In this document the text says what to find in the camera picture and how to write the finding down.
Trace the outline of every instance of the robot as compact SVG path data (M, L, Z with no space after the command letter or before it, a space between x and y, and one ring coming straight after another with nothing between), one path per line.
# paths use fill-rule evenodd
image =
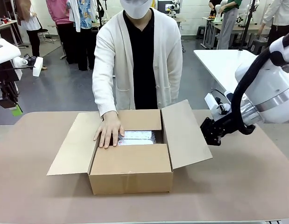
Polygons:
M180 0L173 0L172 5L170 6L170 11L168 13L168 16L172 18L176 18L176 11L180 9Z
M220 8L226 4L227 4L227 0L222 0L219 5L215 5L215 10L217 12L215 20L214 20L215 23L222 22L221 13L218 13L218 12L219 12Z
M254 11L253 12L256 12L256 9L259 5L260 5L260 0L256 0L255 4L254 4ZM245 8L242 8L241 10L239 10L239 16L236 20L239 27L245 27L246 26L247 17L248 17L250 10L251 10L251 3L249 5L247 5Z
M18 105L16 81L21 80L22 69L32 69L38 77L42 69L43 58L26 54L20 57L20 50L0 36L0 106L11 110L21 110Z
M269 48L235 72L238 86L234 93L224 93L223 104L208 94L205 100L212 117L200 126L208 145L220 146L221 138L239 131L252 134L258 121L284 123L289 120L289 34L273 42Z

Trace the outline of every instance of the black pants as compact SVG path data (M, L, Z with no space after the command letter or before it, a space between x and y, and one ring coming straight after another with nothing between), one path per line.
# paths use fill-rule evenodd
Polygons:
M40 39L38 38L37 30L27 30L29 41L32 48L32 55L35 57L40 56Z
M269 33L269 40L268 45L270 46L275 40L279 39L282 36L285 36L289 33L289 25L287 26L275 26L272 25L270 33Z
M60 41L63 43L63 49L66 53L66 60L69 64L77 63L77 33L73 23L58 24L58 33Z
M94 67L94 49L96 47L96 35L92 33L91 29L81 29L78 36L78 67L79 70L87 70L87 59L89 68Z

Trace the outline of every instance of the face mask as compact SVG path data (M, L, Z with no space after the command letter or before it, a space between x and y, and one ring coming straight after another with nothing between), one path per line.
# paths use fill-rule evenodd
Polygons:
M120 0L121 6L133 19L141 19L148 12L152 0Z

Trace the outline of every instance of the hand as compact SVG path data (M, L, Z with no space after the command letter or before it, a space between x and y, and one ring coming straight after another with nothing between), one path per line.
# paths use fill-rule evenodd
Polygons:
M260 35L261 35L263 29L264 29L263 26L261 26L261 27L258 29L257 36L260 36Z
M117 146L118 141L118 132L120 131L120 135L125 135L125 129L121 125L120 120L118 119L117 113L115 111L110 111L104 114L104 120L100 127L98 128L94 141L96 141L101 134L101 139L99 141L99 147L108 148L110 144L111 134L113 135L113 146Z
M222 6L222 7L219 9L219 13L222 13L225 8L226 8L226 6Z

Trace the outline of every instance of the cardboard box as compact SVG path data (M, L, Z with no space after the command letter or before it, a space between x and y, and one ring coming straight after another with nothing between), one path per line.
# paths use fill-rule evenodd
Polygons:
M80 113L47 175L87 173L94 194L170 192L174 169L212 158L187 100L119 119L126 131L156 131L158 144L99 148L99 113Z

